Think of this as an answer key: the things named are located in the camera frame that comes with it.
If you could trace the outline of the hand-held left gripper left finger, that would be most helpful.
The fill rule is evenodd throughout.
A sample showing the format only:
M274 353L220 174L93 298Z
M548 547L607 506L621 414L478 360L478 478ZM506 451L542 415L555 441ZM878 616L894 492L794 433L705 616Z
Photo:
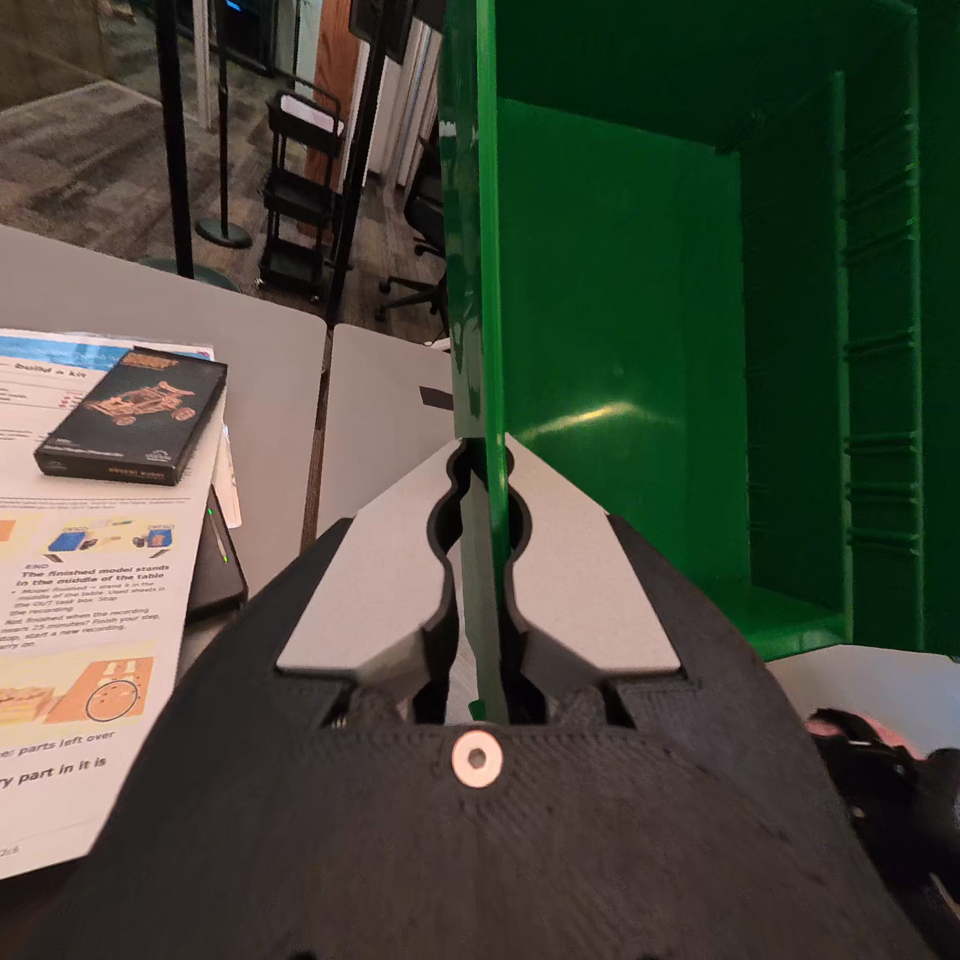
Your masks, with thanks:
M453 440L343 526L328 567L276 661L289 675L347 682L445 722L460 618L450 551L471 481Z

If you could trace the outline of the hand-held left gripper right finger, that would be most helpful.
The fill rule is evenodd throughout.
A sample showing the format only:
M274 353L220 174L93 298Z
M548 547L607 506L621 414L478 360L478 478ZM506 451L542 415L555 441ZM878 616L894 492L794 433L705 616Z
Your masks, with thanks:
M573 690L677 680L681 660L608 512L512 436L502 575L510 722L546 722Z

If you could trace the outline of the green plastic bin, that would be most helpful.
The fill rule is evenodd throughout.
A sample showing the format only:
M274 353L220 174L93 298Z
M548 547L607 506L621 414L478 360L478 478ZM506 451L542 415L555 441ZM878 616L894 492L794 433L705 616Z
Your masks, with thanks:
M958 2L447 2L457 428L488 717L534 454L766 662L958 663Z

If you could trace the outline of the black flat device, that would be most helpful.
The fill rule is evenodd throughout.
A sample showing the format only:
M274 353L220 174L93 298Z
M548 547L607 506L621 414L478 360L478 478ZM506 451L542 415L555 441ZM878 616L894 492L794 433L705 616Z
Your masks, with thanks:
M247 602L249 588L215 489L210 487L198 540L184 625L232 615Z

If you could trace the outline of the printed instruction sheet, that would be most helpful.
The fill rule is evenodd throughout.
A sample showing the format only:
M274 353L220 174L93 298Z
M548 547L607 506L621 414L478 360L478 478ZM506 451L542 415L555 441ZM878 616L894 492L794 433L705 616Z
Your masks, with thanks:
M225 401L176 486L34 456L133 345L2 330L3 881L90 851L174 689Z

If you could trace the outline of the black model kit box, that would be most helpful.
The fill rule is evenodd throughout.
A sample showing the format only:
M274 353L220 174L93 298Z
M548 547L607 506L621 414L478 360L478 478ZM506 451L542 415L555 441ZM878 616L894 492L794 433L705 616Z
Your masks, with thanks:
M34 451L42 474L177 486L220 402L226 364L136 345Z

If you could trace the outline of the black office chair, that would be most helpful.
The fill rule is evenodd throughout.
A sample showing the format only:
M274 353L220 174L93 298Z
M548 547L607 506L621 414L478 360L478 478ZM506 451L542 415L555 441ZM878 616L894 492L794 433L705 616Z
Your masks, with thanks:
M444 194L439 147L435 137L419 136L417 144L421 153L412 178L408 182L403 215L408 226L419 237L414 245L414 255L422 257L429 254L446 262ZM427 305L430 314L437 315L440 319L441 337L449 336L449 286L446 270L436 282L425 282L391 274L380 281L379 292L388 295L394 286L407 289L410 294L380 303L374 312L374 320L378 324L385 323L388 312L392 310Z

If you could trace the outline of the black utility cart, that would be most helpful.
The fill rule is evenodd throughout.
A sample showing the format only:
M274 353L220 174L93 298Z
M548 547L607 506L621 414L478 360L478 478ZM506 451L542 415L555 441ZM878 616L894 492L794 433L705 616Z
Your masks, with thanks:
M278 90L267 102L271 153L261 190L266 238L256 285L298 295L317 305L324 299L324 273L330 263L325 233L336 232L343 207L331 174L341 156L345 123L336 96L313 84L310 90L310 97ZM290 142L325 160L322 180L287 167Z

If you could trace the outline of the black stand pole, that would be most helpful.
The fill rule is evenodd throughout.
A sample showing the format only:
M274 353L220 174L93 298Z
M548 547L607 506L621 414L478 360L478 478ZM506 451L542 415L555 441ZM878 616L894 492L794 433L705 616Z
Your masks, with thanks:
M368 53L349 138L339 211L333 220L332 274L325 305L325 322L330 329L340 321L356 221L376 126L383 69L387 59L399 64L403 62L415 8L414 1L361 1L351 2L350 5L350 31L366 42Z
M154 1L154 31L169 183L176 273L195 279L186 162L186 125L173 1Z

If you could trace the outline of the black stanchion post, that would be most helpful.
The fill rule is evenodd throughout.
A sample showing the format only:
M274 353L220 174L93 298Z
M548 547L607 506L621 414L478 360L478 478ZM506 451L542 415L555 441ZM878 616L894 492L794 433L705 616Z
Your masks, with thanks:
M214 2L215 36L218 53L218 139L219 139L219 216L200 219L196 233L204 240L232 250L245 250L253 245L250 234L230 219L230 152L229 152L229 84L228 56L225 36L227 2Z

